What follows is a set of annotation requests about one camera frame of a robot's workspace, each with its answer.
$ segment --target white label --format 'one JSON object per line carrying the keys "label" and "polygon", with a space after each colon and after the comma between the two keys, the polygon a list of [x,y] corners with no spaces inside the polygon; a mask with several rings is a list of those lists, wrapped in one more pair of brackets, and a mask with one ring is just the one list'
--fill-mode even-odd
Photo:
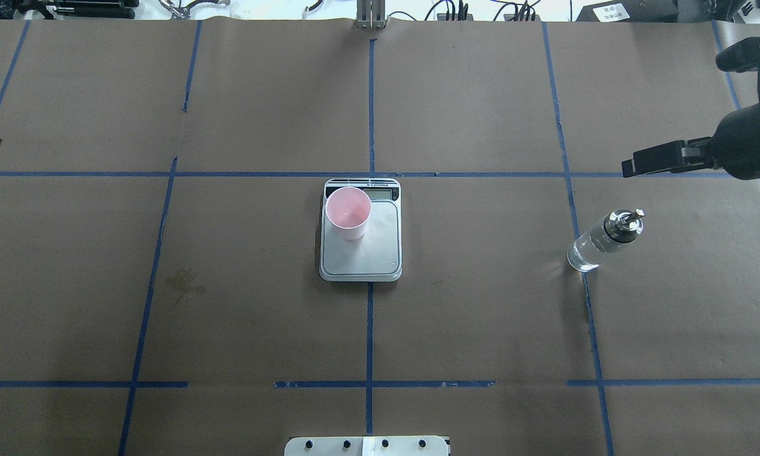
{"label": "white label", "polygon": [[597,15],[598,20],[600,22],[616,22],[618,20],[623,20],[623,18],[631,18],[627,11],[625,11],[625,6],[621,3],[614,3],[614,5],[608,5],[608,6],[600,6],[600,8],[594,8],[592,9],[594,11],[594,14]]}

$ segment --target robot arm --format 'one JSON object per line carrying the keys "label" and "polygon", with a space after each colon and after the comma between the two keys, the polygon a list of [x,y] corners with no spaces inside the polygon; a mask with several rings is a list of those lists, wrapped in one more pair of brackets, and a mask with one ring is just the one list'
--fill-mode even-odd
{"label": "robot arm", "polygon": [[723,168],[738,179],[760,178],[760,37],[746,38],[715,58],[723,72],[757,70],[759,103],[725,116],[712,137],[672,141],[634,152],[623,176]]}

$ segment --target liquid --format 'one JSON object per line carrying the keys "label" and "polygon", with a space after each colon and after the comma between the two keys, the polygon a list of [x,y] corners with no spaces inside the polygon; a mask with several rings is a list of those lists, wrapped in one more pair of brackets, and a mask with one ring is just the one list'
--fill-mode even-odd
{"label": "liquid", "polygon": [[577,238],[566,252],[566,259],[577,271],[594,271],[606,261],[609,254],[616,253],[623,245],[625,244],[611,239],[602,225],[596,225]]}

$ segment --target stain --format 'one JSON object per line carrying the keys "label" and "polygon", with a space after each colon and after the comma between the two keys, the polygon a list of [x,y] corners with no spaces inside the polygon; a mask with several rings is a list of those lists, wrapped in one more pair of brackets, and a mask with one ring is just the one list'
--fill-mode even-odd
{"label": "stain", "polygon": [[192,272],[191,269],[180,268],[175,271],[174,276],[166,279],[166,285],[180,293],[172,307],[180,304],[183,298],[192,298],[197,295],[200,296],[206,292],[205,286],[197,285],[193,286],[194,278],[197,277],[197,272]]}

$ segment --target pink cup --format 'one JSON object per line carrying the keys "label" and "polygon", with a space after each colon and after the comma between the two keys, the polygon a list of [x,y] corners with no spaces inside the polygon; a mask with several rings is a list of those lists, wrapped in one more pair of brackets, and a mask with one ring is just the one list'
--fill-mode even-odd
{"label": "pink cup", "polygon": [[356,187],[341,187],[327,199],[327,219],[343,239],[358,239],[366,232],[372,201],[365,191]]}

